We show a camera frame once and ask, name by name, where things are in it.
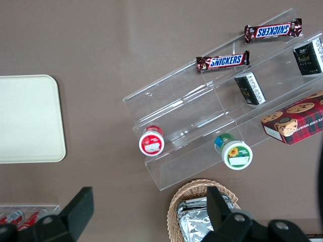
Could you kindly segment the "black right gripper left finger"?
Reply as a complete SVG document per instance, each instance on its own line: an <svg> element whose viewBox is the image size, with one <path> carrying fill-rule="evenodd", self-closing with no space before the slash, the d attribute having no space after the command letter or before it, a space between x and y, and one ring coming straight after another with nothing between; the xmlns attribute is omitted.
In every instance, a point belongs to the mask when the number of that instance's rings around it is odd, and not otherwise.
<svg viewBox="0 0 323 242"><path fill-rule="evenodd" d="M94 214L93 188L83 187L58 215L29 228L29 241L77 241Z"/></svg>

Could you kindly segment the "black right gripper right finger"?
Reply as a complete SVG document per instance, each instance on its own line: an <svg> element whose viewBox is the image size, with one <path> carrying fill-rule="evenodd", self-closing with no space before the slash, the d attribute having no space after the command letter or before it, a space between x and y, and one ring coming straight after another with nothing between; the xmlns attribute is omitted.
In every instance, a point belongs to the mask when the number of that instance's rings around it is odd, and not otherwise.
<svg viewBox="0 0 323 242"><path fill-rule="evenodd" d="M217 187L207 188L207 213L213 231L204 241L250 241L252 220L240 211L232 212Z"/></svg>

